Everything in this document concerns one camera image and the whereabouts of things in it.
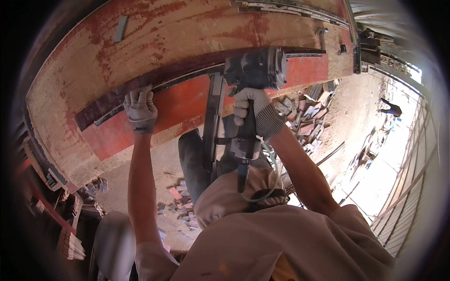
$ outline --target work glove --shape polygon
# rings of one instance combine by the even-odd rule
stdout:
[[[152,85],[132,90],[125,96],[123,107],[128,119],[136,128],[135,134],[152,134],[155,131],[158,109],[153,104]]]
[[[256,134],[268,141],[275,136],[286,122],[283,117],[278,115],[272,104],[272,99],[262,89],[244,88],[234,95],[236,104],[233,109],[234,123],[237,126],[244,124],[244,118],[247,116],[249,99],[252,99],[253,110],[256,119]]]

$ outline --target worker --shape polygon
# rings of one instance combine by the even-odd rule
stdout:
[[[393,257],[355,205],[340,207],[334,201],[324,175],[270,97],[264,90],[245,88],[234,98],[234,117],[228,120],[242,125],[248,100],[254,100],[256,133],[283,161],[307,210],[286,204],[281,181],[262,158],[251,163],[244,197],[255,198],[274,184],[278,191],[256,206],[237,192],[237,172],[229,162],[219,161],[218,177],[210,184],[210,174],[201,168],[201,138],[197,130],[188,132],[179,139],[180,161],[202,232],[178,264],[163,248],[157,226],[150,143],[158,111],[151,86],[133,90],[124,108],[136,128],[128,211],[139,280],[384,280]]]
[[[391,108],[389,109],[379,109],[378,112],[382,112],[382,113],[386,113],[386,114],[392,114],[394,117],[400,117],[400,115],[402,114],[400,106],[392,104],[390,102],[388,102],[387,100],[381,98],[380,99],[382,102],[384,102],[385,104],[389,105]]]

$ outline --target person in background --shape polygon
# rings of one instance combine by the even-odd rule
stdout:
[[[378,112],[382,112],[382,113],[386,113],[386,114],[392,114],[394,117],[400,117],[400,115],[402,114],[400,106],[392,104],[390,102],[388,102],[387,100],[381,98],[380,99],[382,102],[384,102],[385,104],[389,105],[391,108],[389,109],[379,109]]]
[[[179,154],[186,185],[202,232],[181,264],[167,252],[158,233],[157,199],[150,142],[158,111],[151,86],[125,96],[124,108],[135,126],[135,145],[128,180],[128,210],[136,236],[139,280],[385,280],[394,265],[355,205],[341,207],[328,183],[284,124],[264,90],[245,88],[235,95],[228,129],[242,125],[253,100],[256,133],[283,161],[296,193],[307,207],[287,205],[288,197],[265,159],[255,160],[243,195],[230,154],[218,173],[201,167],[198,130],[180,137]]]

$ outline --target corrugated metal wall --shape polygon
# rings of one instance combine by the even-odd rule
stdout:
[[[419,100],[402,167],[386,203],[371,228],[381,244],[399,257],[408,245],[408,238],[420,227],[418,210],[424,197],[435,184],[437,154],[437,130],[432,115]]]

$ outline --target beige shirt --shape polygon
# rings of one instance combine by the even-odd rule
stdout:
[[[230,174],[219,177],[197,201],[196,215],[207,227],[181,265],[157,244],[137,245],[139,280],[266,281],[281,257],[296,280],[384,280],[389,274],[394,259],[356,206],[346,205],[330,217],[290,205],[255,213],[235,212],[236,207],[230,211],[224,204],[228,195],[234,198],[232,206],[240,204],[235,204],[240,195],[232,194],[237,191]]]

